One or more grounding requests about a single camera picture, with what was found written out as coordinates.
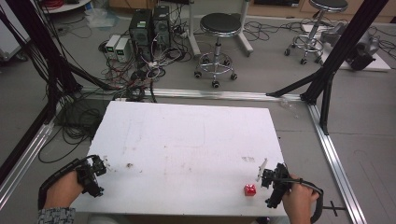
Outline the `black round stool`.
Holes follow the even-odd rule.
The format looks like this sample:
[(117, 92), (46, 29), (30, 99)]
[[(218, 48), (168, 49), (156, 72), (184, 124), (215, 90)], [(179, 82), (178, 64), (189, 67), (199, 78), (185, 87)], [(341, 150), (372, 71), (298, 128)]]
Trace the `black round stool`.
[(284, 51), (284, 55), (289, 56), (292, 49), (302, 50), (304, 52), (304, 56), (300, 60), (300, 64), (307, 63), (306, 57), (310, 53), (316, 55), (316, 63), (321, 62), (323, 43), (317, 39), (317, 32), (323, 16), (326, 12), (343, 12), (348, 7), (346, 0), (308, 0), (308, 2), (312, 7), (318, 10), (314, 15), (315, 23), (309, 33), (295, 36)]
[(212, 87), (218, 88), (217, 76), (231, 73), (230, 79), (236, 80), (238, 75), (233, 69), (233, 61), (229, 55), (220, 51), (222, 37), (233, 37), (240, 33), (242, 24), (235, 16), (225, 13), (211, 13), (203, 16), (200, 20), (200, 28), (208, 35), (217, 38), (215, 49), (200, 56), (195, 67), (194, 77), (201, 78), (203, 72), (213, 77)]

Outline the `black frame post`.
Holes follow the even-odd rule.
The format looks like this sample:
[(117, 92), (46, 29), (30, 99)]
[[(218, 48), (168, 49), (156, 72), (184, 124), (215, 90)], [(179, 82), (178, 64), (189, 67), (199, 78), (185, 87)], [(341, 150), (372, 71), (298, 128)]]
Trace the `black frame post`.
[(48, 124), (55, 116), (55, 106), (59, 99), (65, 94), (74, 94), (82, 89), (82, 86), (76, 81), (73, 74), (76, 74), (97, 87), (105, 91), (114, 91), (116, 88), (111, 87), (98, 78), (90, 75), (82, 68), (71, 64), (61, 55), (55, 45), (49, 29), (38, 13), (31, 0), (5, 0), (11, 11), (16, 16), (21, 26), (31, 39), (31, 43), (44, 58), (45, 65), (38, 65), (38, 60), (32, 52), (31, 45), (24, 41), (24, 38), (18, 33), (6, 14), (0, 10), (0, 21), (8, 28), (15, 37), (22, 49), (31, 58), (37, 73), (46, 81), (48, 102), (36, 117), (33, 124), (22, 137), (20, 142), (8, 155), (6, 160), (0, 166), (0, 185), (4, 184), (6, 178), (10, 176), (11, 170), (21, 158), (21, 155), (27, 150), (28, 144), (33, 140), (34, 135), (38, 132), (43, 124)]
[(353, 50), (388, 1), (389, 0), (364, 0), (351, 19), (349, 25), (346, 27), (344, 33), (341, 35), (341, 38), (335, 44), (335, 47), (318, 71), (283, 89), (267, 93), (267, 96), (280, 97), (303, 85), (309, 84), (306, 92), (301, 94), (301, 99), (309, 105), (314, 105), (318, 97), (323, 94), (319, 127), (328, 135), (328, 115), (332, 93), (332, 80), (341, 64), (347, 58), (347, 55)]

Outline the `white round table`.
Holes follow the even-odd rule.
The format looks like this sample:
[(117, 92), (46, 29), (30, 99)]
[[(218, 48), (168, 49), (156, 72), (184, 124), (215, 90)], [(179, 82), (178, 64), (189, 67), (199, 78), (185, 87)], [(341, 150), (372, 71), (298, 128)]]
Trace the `white round table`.
[(89, 5), (91, 2), (92, 2), (92, 0), (78, 0), (77, 3), (72, 3), (72, 4), (63, 3), (61, 6), (57, 6), (57, 7), (43, 6), (41, 9), (45, 13), (49, 13), (49, 14), (61, 13), (61, 12), (66, 12), (69, 10), (77, 9), (80, 7), (85, 7), (85, 6)]

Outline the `aluminium floor rail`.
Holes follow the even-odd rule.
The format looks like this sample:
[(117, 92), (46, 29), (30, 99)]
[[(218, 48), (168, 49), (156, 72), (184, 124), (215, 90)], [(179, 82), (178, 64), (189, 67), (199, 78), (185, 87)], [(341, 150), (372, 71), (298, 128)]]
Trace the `aluminium floor rail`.
[(27, 173), (39, 149), (44, 146), (47, 139), (50, 137), (53, 127), (54, 124), (51, 122), (49, 124), (43, 124), (38, 129), (33, 139), (30, 140), (28, 145), (24, 148), (24, 152), (7, 175), (5, 181), (0, 185), (0, 211), (5, 207), (8, 199)]
[(269, 96), (261, 92), (242, 92), (242, 91), (198, 91), (198, 90), (176, 90), (158, 89), (153, 91), (145, 90), (146, 95), (154, 93), (155, 97), (164, 98), (191, 98), (206, 100), (228, 100), (228, 101), (250, 101), (250, 102), (301, 102), (298, 94), (285, 94), (280, 97)]
[(315, 105), (309, 105), (308, 111), (313, 120), (314, 126), (318, 133), (318, 138), (321, 143), (322, 149), (325, 154), (325, 158), (330, 165), (330, 169), (333, 174), (333, 178), (340, 191), (346, 211), (351, 220), (352, 224), (368, 224), (367, 220), (361, 210), (360, 204), (351, 187), (347, 178), (347, 173), (339, 159), (336, 148), (332, 142), (331, 137), (326, 134), (319, 125), (319, 111)]

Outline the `clear plastic bag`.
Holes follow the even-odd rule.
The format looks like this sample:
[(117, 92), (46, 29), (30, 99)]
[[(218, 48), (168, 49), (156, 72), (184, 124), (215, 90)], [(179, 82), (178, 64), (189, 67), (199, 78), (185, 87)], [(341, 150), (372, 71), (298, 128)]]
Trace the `clear plastic bag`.
[(91, 8), (85, 11), (87, 25), (90, 28), (114, 27), (119, 18), (104, 8)]

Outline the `black computer tower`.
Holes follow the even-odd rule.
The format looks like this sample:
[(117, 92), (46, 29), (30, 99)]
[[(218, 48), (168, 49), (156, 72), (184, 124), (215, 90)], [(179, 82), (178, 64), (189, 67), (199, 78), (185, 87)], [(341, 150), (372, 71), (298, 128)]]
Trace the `black computer tower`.
[(141, 60), (150, 62), (150, 51), (153, 39), (152, 13), (150, 9), (138, 8), (134, 11), (129, 25), (129, 33), (134, 46), (135, 55)]
[(153, 9), (153, 25), (157, 47), (167, 49), (170, 47), (170, 8), (169, 6), (156, 6)]

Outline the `person's left hand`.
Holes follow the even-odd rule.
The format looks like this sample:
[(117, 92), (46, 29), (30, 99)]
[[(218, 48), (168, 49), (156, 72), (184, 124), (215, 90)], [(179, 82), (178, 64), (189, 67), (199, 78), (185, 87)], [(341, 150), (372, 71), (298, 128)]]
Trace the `person's left hand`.
[(69, 207), (82, 191), (83, 187), (78, 183), (77, 172), (72, 171), (47, 190), (44, 208)]

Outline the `grey machine on white board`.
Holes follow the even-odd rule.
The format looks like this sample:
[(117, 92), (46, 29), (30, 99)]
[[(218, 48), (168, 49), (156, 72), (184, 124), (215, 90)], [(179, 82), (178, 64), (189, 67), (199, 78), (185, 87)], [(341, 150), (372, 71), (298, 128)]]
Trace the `grey machine on white board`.
[[(308, 33), (312, 29), (313, 25), (303, 25), (303, 30)], [(318, 31), (315, 34), (315, 38), (319, 39), (323, 32), (328, 32), (330, 30), (330, 27), (328, 28), (326, 26), (319, 26)], [(323, 49), (320, 56), (321, 64), (327, 60), (333, 49), (331, 43), (326, 41), (322, 41)], [(341, 64), (340, 69), (353, 71), (390, 71), (390, 66), (377, 54), (378, 51), (379, 41), (374, 37), (370, 37), (366, 32), (352, 52), (348, 54), (349, 56), (347, 56), (347, 59)]]

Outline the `person's right hand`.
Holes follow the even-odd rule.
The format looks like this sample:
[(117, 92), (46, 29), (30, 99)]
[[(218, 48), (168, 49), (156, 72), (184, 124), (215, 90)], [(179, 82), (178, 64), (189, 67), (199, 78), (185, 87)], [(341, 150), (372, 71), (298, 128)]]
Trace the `person's right hand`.
[(311, 204), (319, 194), (301, 184), (292, 184), (291, 189), (282, 197), (282, 203), (290, 224), (311, 224)]

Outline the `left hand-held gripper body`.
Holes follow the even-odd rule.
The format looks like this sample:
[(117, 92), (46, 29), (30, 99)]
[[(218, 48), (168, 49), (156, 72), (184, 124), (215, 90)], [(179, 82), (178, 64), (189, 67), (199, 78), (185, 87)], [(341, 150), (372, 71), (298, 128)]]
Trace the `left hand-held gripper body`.
[(103, 195), (104, 189), (98, 185), (96, 177), (106, 173), (106, 166), (98, 155), (80, 160), (75, 170), (78, 183), (83, 187), (82, 193), (89, 193), (92, 197)]

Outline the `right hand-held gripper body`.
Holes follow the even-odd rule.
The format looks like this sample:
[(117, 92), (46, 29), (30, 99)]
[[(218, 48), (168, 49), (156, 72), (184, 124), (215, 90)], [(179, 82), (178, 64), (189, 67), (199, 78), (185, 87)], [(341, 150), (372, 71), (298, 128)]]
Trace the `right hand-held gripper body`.
[(274, 170), (265, 169), (262, 173), (262, 186), (269, 189), (273, 186), (273, 192), (265, 201), (268, 208), (277, 208), (283, 195), (291, 188), (290, 173), (283, 163), (278, 163)]

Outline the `white power supply box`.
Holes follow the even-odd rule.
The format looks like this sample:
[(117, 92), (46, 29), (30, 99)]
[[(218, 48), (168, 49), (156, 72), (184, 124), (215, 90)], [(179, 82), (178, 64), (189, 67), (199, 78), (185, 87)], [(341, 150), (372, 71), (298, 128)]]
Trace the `white power supply box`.
[(118, 45), (119, 40), (120, 40), (120, 35), (113, 35), (107, 41), (105, 45), (105, 49), (106, 49), (106, 56), (108, 59), (110, 60), (117, 59), (115, 48)]
[(129, 41), (126, 37), (122, 37), (116, 46), (116, 54), (120, 63), (127, 63), (130, 58)]

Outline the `white stand legs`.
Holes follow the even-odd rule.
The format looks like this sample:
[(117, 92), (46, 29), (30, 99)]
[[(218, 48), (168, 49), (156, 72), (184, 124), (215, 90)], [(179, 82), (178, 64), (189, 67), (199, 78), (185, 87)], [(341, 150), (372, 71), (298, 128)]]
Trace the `white stand legs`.
[[(198, 58), (201, 55), (201, 51), (198, 47), (198, 43), (194, 36), (194, 3), (195, 0), (188, 0), (189, 2), (189, 17), (188, 17), (188, 29), (187, 29), (187, 37), (189, 39), (191, 50), (194, 58)], [(247, 56), (253, 52), (253, 47), (249, 44), (247, 38), (244, 35), (245, 30), (245, 21), (248, 14), (250, 0), (242, 0), (242, 7), (240, 13), (240, 22), (242, 25), (241, 31), (238, 33), (237, 38), (241, 42), (243, 49), (245, 50)]]

